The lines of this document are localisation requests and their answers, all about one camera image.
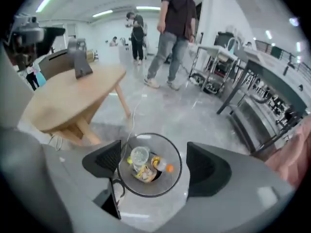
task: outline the black shirt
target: black shirt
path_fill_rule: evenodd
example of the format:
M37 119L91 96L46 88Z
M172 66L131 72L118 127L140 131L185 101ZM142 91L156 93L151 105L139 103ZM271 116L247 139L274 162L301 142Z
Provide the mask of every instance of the black shirt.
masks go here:
M165 18L165 31L190 40L191 35L194 33L191 29L191 20L197 18L195 2L193 0L162 1L169 2Z
M144 38L144 20L142 16L137 14L133 20L133 24L135 24L135 22L137 22L141 27L133 27L132 35L137 41L142 41L142 39Z

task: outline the orange bottle cap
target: orange bottle cap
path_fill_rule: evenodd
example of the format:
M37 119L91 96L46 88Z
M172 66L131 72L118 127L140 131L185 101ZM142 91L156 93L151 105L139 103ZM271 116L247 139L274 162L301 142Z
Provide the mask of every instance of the orange bottle cap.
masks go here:
M166 166L166 171L167 171L168 173L173 173L173 171L174 171L173 165L168 164L168 165Z

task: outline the pink object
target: pink object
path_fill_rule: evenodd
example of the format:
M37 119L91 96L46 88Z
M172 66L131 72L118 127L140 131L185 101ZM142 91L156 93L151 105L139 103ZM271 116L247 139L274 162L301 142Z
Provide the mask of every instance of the pink object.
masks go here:
M280 178L298 188L311 164L311 116L298 127L295 136L267 161Z

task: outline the white cable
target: white cable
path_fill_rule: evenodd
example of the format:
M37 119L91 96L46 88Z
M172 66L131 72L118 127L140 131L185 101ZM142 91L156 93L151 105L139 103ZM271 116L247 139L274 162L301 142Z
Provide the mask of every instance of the white cable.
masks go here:
M126 142L128 142L128 140L130 139L130 136L131 136L131 134L133 133L133 130L134 130L134 128L135 128L135 113L136 113L136 109L138 108L138 106L140 105L140 103L141 103L141 101L142 101L142 95L143 95L144 89L145 89L145 86L143 87L143 89L142 89L142 91L141 91L140 100L139 100L139 102L137 103L137 105L136 105L136 107L135 107L135 109L134 109L134 112L133 112L133 127L132 127L132 129L131 129L131 131L130 131L128 137L127 137Z
M143 89L142 89L142 91L141 91L140 100L139 100L139 102L137 103L137 105L135 106L135 109L134 109L134 112L133 112L133 127L132 127L132 129L131 129L131 131L130 131L130 133L129 133L127 139L126 139L126 143L125 143L126 146L125 146L124 156L121 158L121 161L122 161L123 158L125 157L125 153L126 153L126 151L127 151L127 142L128 142L128 140L130 139L131 134L133 133L133 130L134 130L134 128L135 128L135 113L136 113L136 110L137 110L138 106L140 105L140 103L141 103L141 101L142 101L142 95L143 95L144 89L145 89L145 86L143 87Z
M60 149L62 148L63 146L63 138L61 138L60 136L57 136L57 135L52 135L52 137L50 138L49 142L48 142L48 145L51 143L52 139L56 136L56 144L55 144L55 149L56 151L60 151ZM60 139L60 145L59 147L57 147L57 144L58 144L58 139Z

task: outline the faucet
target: faucet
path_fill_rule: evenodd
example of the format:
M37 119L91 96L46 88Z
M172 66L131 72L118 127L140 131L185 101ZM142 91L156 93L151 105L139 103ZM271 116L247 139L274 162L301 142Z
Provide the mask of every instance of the faucet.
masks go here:
M231 41L234 40L234 43L233 43L233 46L231 47L231 49L229 50L229 45L231 43ZM241 45L241 42L240 40L237 38L237 37L232 37L230 38L230 40L228 41L228 46L226 47L226 49L231 52L231 53L234 53L234 49L235 49L235 44L238 43L238 49L240 49L240 45Z

